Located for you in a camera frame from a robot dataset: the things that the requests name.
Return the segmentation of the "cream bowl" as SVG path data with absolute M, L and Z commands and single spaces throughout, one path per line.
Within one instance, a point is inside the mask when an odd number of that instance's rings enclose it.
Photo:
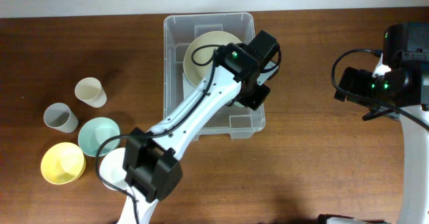
M 205 45 L 214 45 L 214 47 L 200 49 L 194 54 L 194 60 L 199 64 L 203 64 L 210 60 L 214 50 L 216 50 L 219 45 L 227 45 L 229 43 L 237 44 L 241 42 L 242 41 L 235 35 L 223 31 L 208 32 L 197 37 L 191 45 L 189 45 L 183 61 L 184 74 L 190 84 L 196 87 L 206 76 L 207 72 L 211 70 L 212 65 L 212 61 L 206 66 L 195 65 L 191 59 L 191 55 L 195 49 Z

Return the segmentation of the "cream cup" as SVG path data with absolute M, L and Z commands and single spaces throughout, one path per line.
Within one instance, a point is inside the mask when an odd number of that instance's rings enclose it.
M 94 108 L 100 108 L 107 102 L 101 82 L 94 77 L 80 80 L 74 88 L 74 94 L 80 101 Z

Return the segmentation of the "light grey cup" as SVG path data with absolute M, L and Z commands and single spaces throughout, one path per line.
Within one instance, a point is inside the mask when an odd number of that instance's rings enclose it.
M 78 119 L 65 103 L 54 103 L 44 112 L 44 123 L 63 133 L 72 133 L 78 127 Z

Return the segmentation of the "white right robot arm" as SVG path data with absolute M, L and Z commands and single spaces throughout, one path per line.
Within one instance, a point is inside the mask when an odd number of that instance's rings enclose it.
M 334 97 L 368 108 L 365 121 L 389 117 L 404 137 L 404 195 L 398 223 L 428 222 L 428 24 L 408 22 L 384 32 L 374 71 L 331 70 Z

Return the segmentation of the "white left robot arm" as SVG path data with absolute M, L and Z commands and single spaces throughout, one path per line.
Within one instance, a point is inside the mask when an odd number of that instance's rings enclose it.
M 188 98 L 148 132 L 135 128 L 129 134 L 122 165 L 127 199 L 120 223 L 149 223 L 157 203 L 182 178 L 180 159 L 186 148 L 222 107 L 238 102 L 255 111 L 263 104 L 270 89 L 259 75 L 273 77 L 278 67 L 266 66 L 280 55 L 278 41 L 265 31 L 248 44 L 215 46 L 211 70 Z

